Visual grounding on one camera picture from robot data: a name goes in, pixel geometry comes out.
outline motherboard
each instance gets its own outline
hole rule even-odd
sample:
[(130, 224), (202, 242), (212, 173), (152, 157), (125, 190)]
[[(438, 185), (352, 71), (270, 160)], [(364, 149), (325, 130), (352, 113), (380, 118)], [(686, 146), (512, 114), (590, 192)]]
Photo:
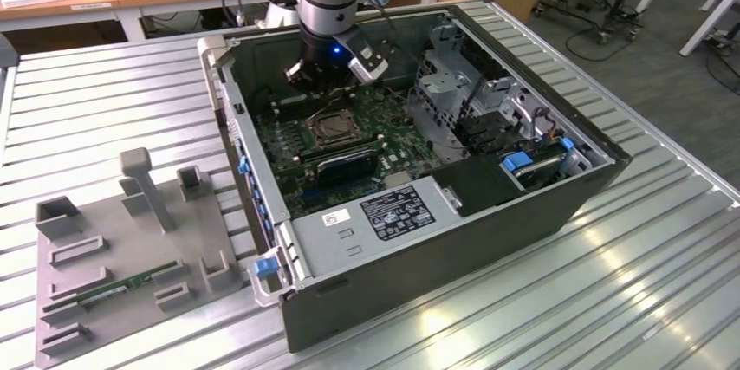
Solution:
[(257, 137), (293, 217), (382, 191), (440, 167), (406, 114), (409, 94), (380, 87), (272, 101)]

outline blue drive latch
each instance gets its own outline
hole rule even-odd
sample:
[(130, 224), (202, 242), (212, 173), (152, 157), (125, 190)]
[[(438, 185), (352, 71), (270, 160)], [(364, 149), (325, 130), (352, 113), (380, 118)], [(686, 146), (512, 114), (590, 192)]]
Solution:
[(532, 165), (532, 158), (524, 152), (516, 152), (504, 158), (504, 166), (509, 172), (514, 172), (518, 168)]

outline green circuit board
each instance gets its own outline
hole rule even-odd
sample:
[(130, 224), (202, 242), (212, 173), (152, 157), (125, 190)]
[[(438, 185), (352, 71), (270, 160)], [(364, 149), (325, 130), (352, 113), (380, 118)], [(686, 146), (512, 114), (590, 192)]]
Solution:
[[(256, 116), (257, 136), (292, 217), (385, 190), (397, 181), (397, 175), (386, 181), (393, 174), (416, 179), (441, 165), (405, 113), (405, 94), (386, 88), (356, 88), (344, 98), (342, 103), (329, 101), (333, 107), (324, 101), (305, 117)], [(318, 164), (364, 151), (377, 154), (374, 173), (318, 189)]]

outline barcode sticker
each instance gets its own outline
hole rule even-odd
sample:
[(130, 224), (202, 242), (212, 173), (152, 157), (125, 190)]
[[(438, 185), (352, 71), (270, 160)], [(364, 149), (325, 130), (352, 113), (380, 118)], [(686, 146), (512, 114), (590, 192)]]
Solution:
[(76, 4), (70, 6), (72, 10), (86, 10), (86, 9), (104, 9), (112, 7), (112, 3), (86, 3), (86, 4)]

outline blue tab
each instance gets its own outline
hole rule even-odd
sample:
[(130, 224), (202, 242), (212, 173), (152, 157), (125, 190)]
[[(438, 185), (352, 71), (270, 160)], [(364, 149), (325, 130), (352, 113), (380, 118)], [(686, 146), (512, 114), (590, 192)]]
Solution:
[(532, 158), (524, 152), (516, 152), (504, 158), (504, 166), (509, 172), (514, 172), (518, 168), (532, 165)]
[(276, 257), (269, 257), (266, 259), (260, 259), (254, 263), (254, 272), (257, 277), (266, 277), (280, 271), (280, 263)]
[(246, 162), (246, 156), (242, 156), (240, 159), (240, 174), (244, 175), (249, 172), (249, 163)]
[(568, 152), (573, 147), (576, 147), (576, 145), (573, 145), (573, 141), (568, 138), (560, 138), (560, 144)]

